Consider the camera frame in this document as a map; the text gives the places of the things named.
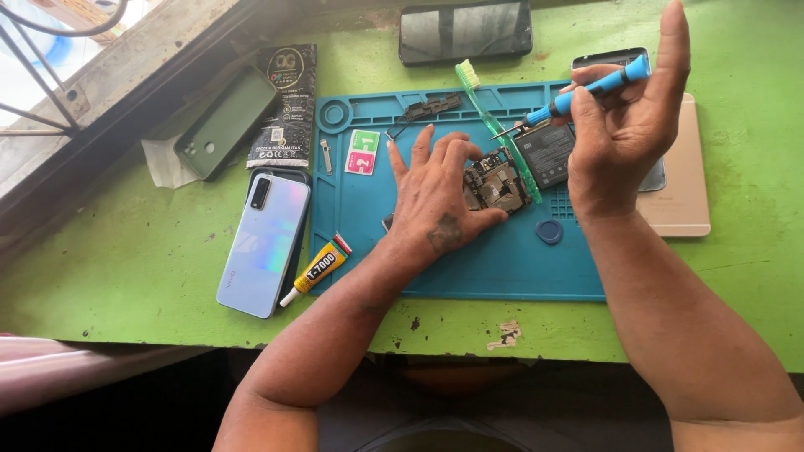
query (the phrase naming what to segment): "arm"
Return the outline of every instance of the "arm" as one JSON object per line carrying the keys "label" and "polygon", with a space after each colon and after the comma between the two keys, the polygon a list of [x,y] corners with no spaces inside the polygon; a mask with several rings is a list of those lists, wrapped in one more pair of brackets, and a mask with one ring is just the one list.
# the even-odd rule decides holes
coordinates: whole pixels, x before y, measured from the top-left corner
{"label": "arm", "polygon": [[[636,212],[640,181],[675,140],[689,67],[674,0],[649,80],[601,105],[576,89],[572,205],[622,346],[667,408],[677,450],[802,450],[804,404],[773,351]],[[574,71],[568,89],[612,71]]]}
{"label": "arm", "polygon": [[499,209],[466,210],[463,166],[482,152],[453,132],[431,155],[433,131],[428,125],[416,139],[410,170],[388,143],[399,192],[392,230],[263,350],[235,391],[215,450],[316,450],[314,407],[347,382],[402,289],[507,218]]}

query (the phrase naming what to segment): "green table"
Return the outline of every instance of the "green table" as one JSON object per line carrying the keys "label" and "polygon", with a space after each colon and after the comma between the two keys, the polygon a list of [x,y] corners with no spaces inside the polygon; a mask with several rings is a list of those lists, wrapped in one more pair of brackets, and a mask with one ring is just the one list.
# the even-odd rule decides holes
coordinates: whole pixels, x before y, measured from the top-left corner
{"label": "green table", "polygon": [[[533,53],[475,64],[482,82],[565,79],[572,58],[596,51],[643,45],[655,53],[663,0],[575,3],[537,2]],[[804,4],[688,0],[687,14],[687,91],[698,102],[712,234],[669,241],[789,371],[804,372],[804,94],[797,86]],[[315,34],[282,41],[318,44],[319,96],[457,86],[451,68],[402,68],[395,21],[383,11],[339,13],[295,27]],[[0,275],[0,331],[221,347],[270,342],[313,298],[267,321],[215,302],[248,181],[242,162],[215,183],[176,191],[155,188],[141,157],[120,162],[81,212]],[[487,351],[498,325],[512,319],[522,328],[516,345]],[[403,298],[371,350],[626,359],[605,304],[592,302]]]}

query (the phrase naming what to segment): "yellow glue tube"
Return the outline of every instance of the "yellow glue tube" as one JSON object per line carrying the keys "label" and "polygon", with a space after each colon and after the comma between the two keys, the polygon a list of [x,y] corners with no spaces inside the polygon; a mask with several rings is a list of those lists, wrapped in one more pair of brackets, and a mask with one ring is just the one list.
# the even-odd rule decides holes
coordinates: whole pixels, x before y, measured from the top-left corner
{"label": "yellow glue tube", "polygon": [[294,298],[309,292],[318,281],[340,267],[350,254],[351,248],[343,241],[340,233],[336,232],[330,243],[324,245],[324,248],[307,265],[301,276],[296,278],[290,293],[279,302],[279,306],[288,306]]}

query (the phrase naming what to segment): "hand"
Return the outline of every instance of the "hand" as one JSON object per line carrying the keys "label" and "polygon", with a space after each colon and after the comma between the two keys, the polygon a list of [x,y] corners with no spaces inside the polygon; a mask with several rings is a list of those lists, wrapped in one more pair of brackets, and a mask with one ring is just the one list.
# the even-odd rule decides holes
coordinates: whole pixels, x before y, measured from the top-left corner
{"label": "hand", "polygon": [[419,133],[410,151],[410,169],[396,144],[387,143],[398,194],[394,224],[384,240],[403,247],[420,271],[508,219],[498,208],[469,210],[463,197],[463,169],[467,159],[477,160],[483,152],[468,141],[469,135],[452,132],[436,141],[430,154],[434,130],[431,124]]}
{"label": "hand", "polygon": [[[569,194],[579,220],[629,215],[636,210],[640,182],[670,149],[679,129],[679,110],[690,72],[690,35],[681,2],[662,13],[656,69],[610,93],[598,104],[581,85],[619,70],[597,64],[572,71],[576,144],[569,157]],[[562,125],[568,117],[553,120]]]}

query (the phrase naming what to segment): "green phone case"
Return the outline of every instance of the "green phone case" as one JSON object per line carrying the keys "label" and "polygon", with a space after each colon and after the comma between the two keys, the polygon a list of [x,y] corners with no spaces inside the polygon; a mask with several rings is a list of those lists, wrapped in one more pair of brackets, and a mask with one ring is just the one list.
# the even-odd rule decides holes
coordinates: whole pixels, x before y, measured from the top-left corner
{"label": "green phone case", "polygon": [[178,139],[173,151],[199,179],[212,181],[278,101],[271,80],[246,66]]}

